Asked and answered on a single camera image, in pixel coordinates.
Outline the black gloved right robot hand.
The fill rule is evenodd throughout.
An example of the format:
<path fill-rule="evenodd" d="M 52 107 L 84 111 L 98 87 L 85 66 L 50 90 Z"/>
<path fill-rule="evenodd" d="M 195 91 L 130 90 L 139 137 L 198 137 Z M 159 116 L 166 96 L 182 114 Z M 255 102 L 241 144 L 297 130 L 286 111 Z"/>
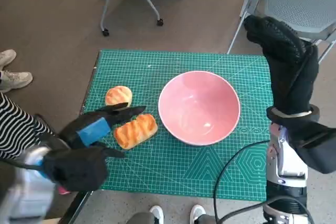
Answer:
<path fill-rule="evenodd" d="M 250 15 L 243 25 L 247 39 L 262 48 L 268 62 L 273 106 L 285 115 L 310 112 L 319 71 L 317 46 L 272 17 Z"/>

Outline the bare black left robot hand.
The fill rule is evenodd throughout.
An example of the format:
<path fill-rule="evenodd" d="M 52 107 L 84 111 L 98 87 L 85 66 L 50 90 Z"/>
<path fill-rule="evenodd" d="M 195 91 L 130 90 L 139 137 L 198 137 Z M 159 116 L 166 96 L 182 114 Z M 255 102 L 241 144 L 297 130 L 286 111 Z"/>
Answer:
<path fill-rule="evenodd" d="M 145 109 L 143 105 L 128 107 L 127 103 L 118 103 L 80 115 L 60 131 L 60 139 L 70 147 L 60 153 L 70 156 L 77 150 L 97 148 L 102 150 L 105 157 L 124 158 L 122 151 L 101 145 L 99 141 L 112 132 L 114 125 L 129 122 Z"/>

